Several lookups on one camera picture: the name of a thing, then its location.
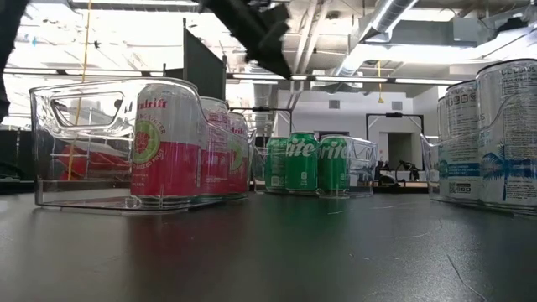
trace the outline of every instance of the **white can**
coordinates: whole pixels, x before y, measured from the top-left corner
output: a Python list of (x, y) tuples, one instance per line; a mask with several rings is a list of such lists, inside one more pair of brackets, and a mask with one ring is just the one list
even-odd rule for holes
[(227, 104), (213, 97), (200, 97), (201, 108), (208, 122), (208, 137), (202, 146), (201, 184), (205, 195), (229, 193), (230, 123)]
[(229, 185), (232, 193), (248, 192), (248, 125), (244, 116), (229, 112), (231, 126), (231, 167)]
[(477, 97), (482, 201), (537, 206), (537, 60), (480, 70)]
[[(430, 159), (431, 163), (438, 163), (437, 166), (430, 167), (431, 170), (437, 170), (438, 171), (438, 185), (439, 188), (439, 194), (441, 197), (448, 197), (449, 196), (449, 180), (448, 177), (448, 165), (447, 165), (447, 158), (446, 153), (444, 152), (444, 145), (442, 142), (446, 139), (447, 136), (447, 103), (446, 98), (441, 97), (438, 100), (438, 105), (436, 108), (437, 115), (438, 115), (438, 158), (436, 160)], [(436, 177), (432, 178), (430, 175), (432, 181), (436, 181)]]
[(477, 136), (466, 136), (478, 131), (475, 81), (448, 87), (446, 108), (447, 127), (446, 135), (442, 133), (442, 158), (447, 163), (449, 196), (460, 201), (478, 200), (481, 177)]
[(190, 200), (201, 193), (204, 138), (196, 87), (150, 84), (138, 94), (131, 194)]

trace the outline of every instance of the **lime graphic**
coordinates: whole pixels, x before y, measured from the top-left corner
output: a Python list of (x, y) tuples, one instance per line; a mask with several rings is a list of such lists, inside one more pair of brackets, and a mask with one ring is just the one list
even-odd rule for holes
[(239, 143), (232, 142), (231, 143), (231, 150), (232, 150), (232, 171), (235, 171), (241, 167), (242, 164), (242, 148)]
[(133, 162), (142, 164), (150, 161), (159, 151), (159, 147), (159, 130), (151, 122), (136, 122)]

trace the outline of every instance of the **pink can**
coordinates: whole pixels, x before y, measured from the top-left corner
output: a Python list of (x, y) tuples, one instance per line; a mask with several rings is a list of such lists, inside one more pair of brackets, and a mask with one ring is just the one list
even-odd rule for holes
[(147, 85), (138, 95), (132, 195), (190, 200), (201, 193), (205, 121), (196, 87), (176, 82)]
[(246, 193), (248, 191), (248, 125), (242, 114), (229, 112), (228, 115), (233, 133), (230, 138), (230, 191), (231, 193)]
[(206, 195), (228, 194), (230, 171), (230, 131), (227, 104), (213, 97), (200, 97), (208, 125), (206, 144), (202, 146), (201, 185)]

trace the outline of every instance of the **black partition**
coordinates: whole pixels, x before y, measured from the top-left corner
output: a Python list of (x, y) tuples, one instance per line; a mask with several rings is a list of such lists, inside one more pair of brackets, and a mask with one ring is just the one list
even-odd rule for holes
[(183, 24), (183, 68), (166, 69), (164, 76), (189, 81), (200, 96), (226, 99), (226, 56), (221, 60)]

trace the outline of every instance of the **table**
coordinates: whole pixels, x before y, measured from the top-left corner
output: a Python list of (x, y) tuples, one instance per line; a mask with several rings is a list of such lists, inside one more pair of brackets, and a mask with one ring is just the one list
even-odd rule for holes
[(103, 215), (0, 196), (8, 301), (531, 301), (537, 221), (430, 202), (251, 195)]

